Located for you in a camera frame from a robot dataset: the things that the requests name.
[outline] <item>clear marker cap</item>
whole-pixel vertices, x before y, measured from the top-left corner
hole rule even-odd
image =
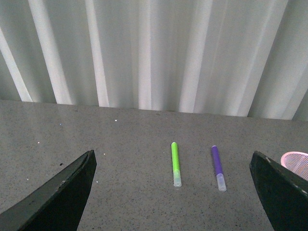
[[[175,187],[182,186],[180,170],[173,170],[173,180],[174,180]]]
[[[222,173],[217,174],[217,183],[219,191],[226,191],[226,183]]]

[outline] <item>gray countertop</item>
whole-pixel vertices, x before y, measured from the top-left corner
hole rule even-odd
[[[0,101],[0,213],[94,149],[80,231],[271,231],[252,154],[280,162],[285,152],[308,152],[307,132],[301,121]],[[173,141],[181,188],[173,186]],[[217,188],[213,145],[226,192]]]

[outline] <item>purple marker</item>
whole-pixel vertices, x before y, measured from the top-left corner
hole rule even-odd
[[[216,177],[217,177],[217,183],[218,183],[218,189],[219,191],[226,191],[226,183],[225,179],[223,177],[222,173],[222,167],[220,163],[220,158],[219,158],[219,152],[218,148],[214,145],[212,147],[212,155],[213,155],[213,160],[214,160],[214,165],[215,165],[215,172],[216,172]]]

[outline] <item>white curtain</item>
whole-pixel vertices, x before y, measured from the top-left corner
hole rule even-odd
[[[0,99],[308,120],[307,0],[0,0]]]

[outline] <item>pink mesh basket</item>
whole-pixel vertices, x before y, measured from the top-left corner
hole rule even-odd
[[[300,152],[285,153],[280,159],[281,165],[308,180],[308,154]]]

